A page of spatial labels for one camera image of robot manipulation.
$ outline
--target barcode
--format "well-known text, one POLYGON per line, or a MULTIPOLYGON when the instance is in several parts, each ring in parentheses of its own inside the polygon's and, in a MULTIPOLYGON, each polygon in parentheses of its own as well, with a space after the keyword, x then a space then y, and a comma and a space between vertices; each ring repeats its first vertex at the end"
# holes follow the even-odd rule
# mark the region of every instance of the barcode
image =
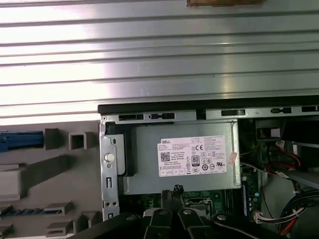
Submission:
POLYGON ((169 152, 160 153, 160 160, 161 160, 162 162, 170 161, 170 154, 169 154, 169 152))

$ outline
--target white connector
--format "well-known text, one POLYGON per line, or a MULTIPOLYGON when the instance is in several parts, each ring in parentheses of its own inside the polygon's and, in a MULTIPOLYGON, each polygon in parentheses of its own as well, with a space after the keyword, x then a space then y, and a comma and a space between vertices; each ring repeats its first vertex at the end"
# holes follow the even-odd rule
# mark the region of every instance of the white connector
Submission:
POLYGON ((261 220, 259 220, 259 218, 262 217, 262 216, 263 216, 263 214, 262 214, 261 212, 255 210, 255 211, 253 212, 254 222, 255 222, 256 224, 261 224, 261 223, 263 223, 261 220))

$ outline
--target screw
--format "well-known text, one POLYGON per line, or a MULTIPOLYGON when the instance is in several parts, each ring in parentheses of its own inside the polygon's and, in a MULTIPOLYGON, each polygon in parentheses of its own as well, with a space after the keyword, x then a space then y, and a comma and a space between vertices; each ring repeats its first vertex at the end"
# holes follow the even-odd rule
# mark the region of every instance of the screw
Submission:
POLYGON ((115 159, 115 155, 112 153, 107 153, 104 155, 104 159, 105 159, 105 161, 112 163, 115 159))
POLYGON ((217 219, 218 219, 218 220, 221 220, 221 221, 224 221, 224 220, 227 219, 227 217, 226 217, 225 215, 218 215, 218 216, 217 216, 217 219))
POLYGON ((131 221, 131 220, 134 220, 134 219, 135 219, 134 216, 129 216, 129 217, 126 218, 127 221, 131 221))
POLYGON ((165 210, 160 210, 159 214, 165 215, 165 214, 167 214, 167 211, 165 211, 165 210))
POLYGON ((188 209, 184 210, 184 214, 185 215, 190 215, 191 214, 191 210, 188 210, 188 209))

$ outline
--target metal side panel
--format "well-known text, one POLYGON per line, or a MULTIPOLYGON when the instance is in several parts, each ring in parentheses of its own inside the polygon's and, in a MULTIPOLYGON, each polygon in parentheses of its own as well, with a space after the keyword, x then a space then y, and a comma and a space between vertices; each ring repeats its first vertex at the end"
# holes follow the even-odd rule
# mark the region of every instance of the metal side panel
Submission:
POLYGON ((0 125, 99 104, 319 95, 319 2, 0 0, 0 125))

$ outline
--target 80 plus logo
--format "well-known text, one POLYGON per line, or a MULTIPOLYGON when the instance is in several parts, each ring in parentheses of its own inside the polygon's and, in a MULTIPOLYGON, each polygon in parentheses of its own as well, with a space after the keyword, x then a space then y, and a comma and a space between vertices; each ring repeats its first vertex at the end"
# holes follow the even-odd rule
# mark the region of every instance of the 80 plus logo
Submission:
POLYGON ((194 155, 191 157, 191 165, 193 167, 198 167, 199 166, 199 156, 198 155, 194 155))

